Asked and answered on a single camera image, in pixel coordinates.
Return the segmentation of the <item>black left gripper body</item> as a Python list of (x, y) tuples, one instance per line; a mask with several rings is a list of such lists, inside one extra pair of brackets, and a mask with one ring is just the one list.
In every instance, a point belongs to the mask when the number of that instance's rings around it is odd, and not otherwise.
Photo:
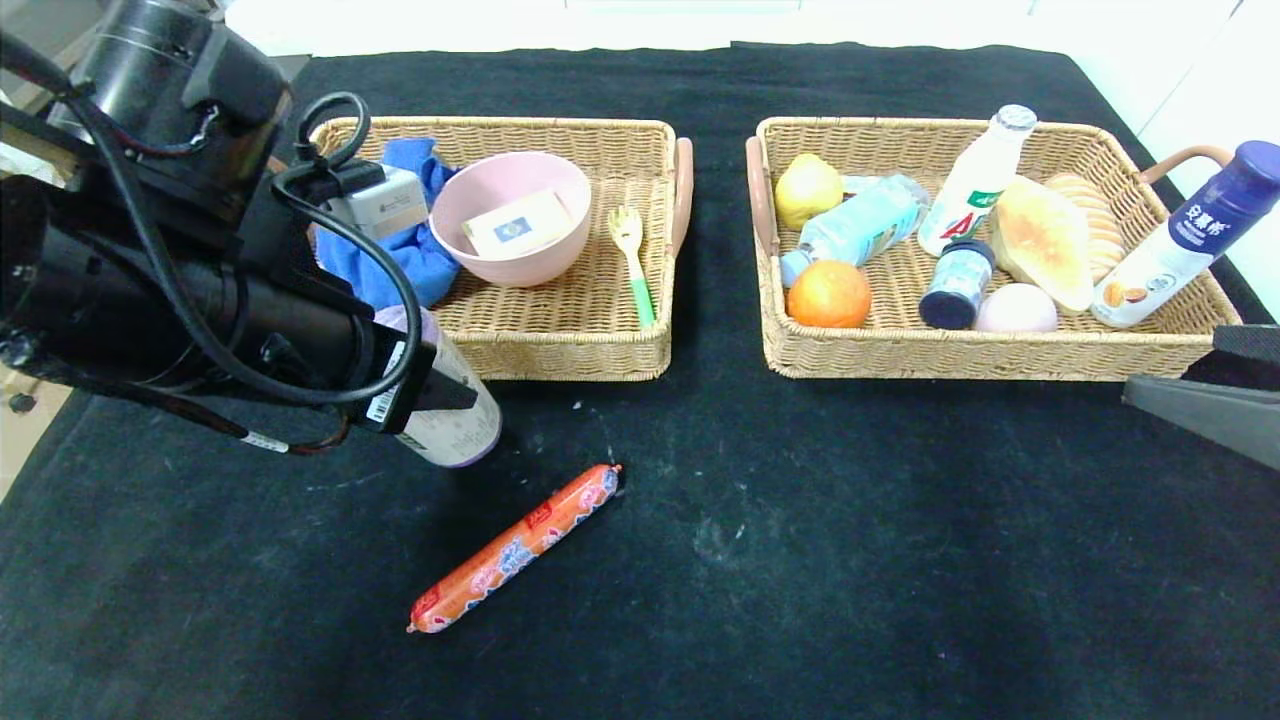
[(436, 386), (436, 355), (433, 342), (376, 322), (349, 292), (316, 299), (282, 291), (268, 304), (268, 375), (293, 388), (289, 398), (270, 393), (271, 405), (398, 432)]

